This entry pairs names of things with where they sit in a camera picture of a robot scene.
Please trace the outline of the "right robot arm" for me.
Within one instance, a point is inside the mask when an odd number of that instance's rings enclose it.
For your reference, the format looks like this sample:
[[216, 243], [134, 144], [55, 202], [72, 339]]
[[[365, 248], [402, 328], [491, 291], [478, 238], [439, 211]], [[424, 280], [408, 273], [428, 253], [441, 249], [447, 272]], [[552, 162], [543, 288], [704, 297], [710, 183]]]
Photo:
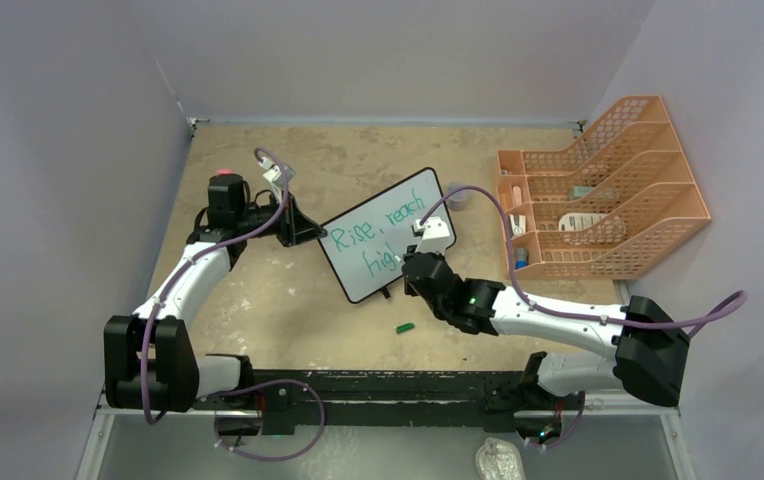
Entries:
[[576, 354], [530, 358], [519, 392], [531, 406], [606, 389], [660, 407], [679, 403], [690, 339], [649, 298], [634, 296], [626, 305], [522, 298], [510, 285], [463, 279], [443, 255], [415, 249], [405, 254], [402, 274], [407, 295], [423, 299], [435, 318], [463, 333], [520, 335], [578, 348]]

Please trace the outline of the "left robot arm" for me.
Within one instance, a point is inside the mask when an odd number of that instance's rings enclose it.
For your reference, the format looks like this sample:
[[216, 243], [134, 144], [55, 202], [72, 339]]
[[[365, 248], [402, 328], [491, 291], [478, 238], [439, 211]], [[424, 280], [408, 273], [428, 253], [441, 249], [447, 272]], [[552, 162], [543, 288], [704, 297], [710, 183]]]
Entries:
[[240, 175], [209, 180], [207, 205], [197, 214], [182, 257], [156, 292], [103, 331], [104, 391], [119, 409], [142, 409], [154, 423], [166, 412], [186, 412], [214, 394], [230, 408], [255, 399], [247, 357], [197, 356], [188, 328], [215, 287], [233, 270], [251, 239], [275, 237], [284, 247], [322, 239], [326, 230], [304, 215], [285, 185], [288, 176], [265, 173], [269, 200], [260, 205]]

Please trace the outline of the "green marker cap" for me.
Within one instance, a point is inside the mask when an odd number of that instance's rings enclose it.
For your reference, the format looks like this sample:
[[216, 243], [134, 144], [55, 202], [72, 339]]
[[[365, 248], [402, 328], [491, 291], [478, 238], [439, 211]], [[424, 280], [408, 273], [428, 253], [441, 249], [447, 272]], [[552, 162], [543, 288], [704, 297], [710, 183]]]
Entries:
[[415, 324], [414, 323], [411, 323], [411, 322], [404, 323], [404, 324], [401, 324], [401, 325], [397, 326], [395, 328], [395, 332], [396, 332], [397, 335], [400, 335], [400, 334], [403, 334], [403, 333], [408, 332], [410, 330], [413, 330], [414, 328], [415, 328]]

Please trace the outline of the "small whiteboard black frame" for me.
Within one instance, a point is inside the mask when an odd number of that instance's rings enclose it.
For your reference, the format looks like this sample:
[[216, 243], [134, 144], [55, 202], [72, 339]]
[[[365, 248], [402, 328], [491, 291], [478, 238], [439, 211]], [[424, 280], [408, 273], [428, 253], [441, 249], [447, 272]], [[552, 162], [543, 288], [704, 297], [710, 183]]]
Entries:
[[423, 168], [323, 224], [321, 248], [353, 304], [402, 276], [394, 249], [416, 245], [412, 224], [443, 196], [437, 172]]

